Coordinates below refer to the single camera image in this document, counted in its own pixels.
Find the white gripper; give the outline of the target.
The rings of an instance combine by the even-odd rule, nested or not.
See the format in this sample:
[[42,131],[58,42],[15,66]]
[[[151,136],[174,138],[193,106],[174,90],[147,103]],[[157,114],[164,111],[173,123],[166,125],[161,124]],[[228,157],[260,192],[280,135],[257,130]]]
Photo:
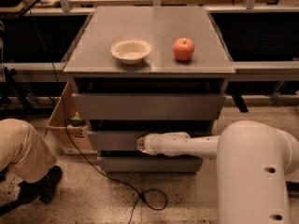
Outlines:
[[162,154],[161,141],[163,137],[160,133],[149,133],[137,140],[136,147],[142,153],[150,155]]

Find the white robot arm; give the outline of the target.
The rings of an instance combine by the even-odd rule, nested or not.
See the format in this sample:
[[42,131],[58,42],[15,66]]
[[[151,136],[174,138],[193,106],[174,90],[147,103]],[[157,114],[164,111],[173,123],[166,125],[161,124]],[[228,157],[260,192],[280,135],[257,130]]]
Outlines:
[[299,143],[287,132],[241,120],[215,136],[149,133],[137,148],[151,156],[214,159],[219,224],[292,224],[285,176],[299,168]]

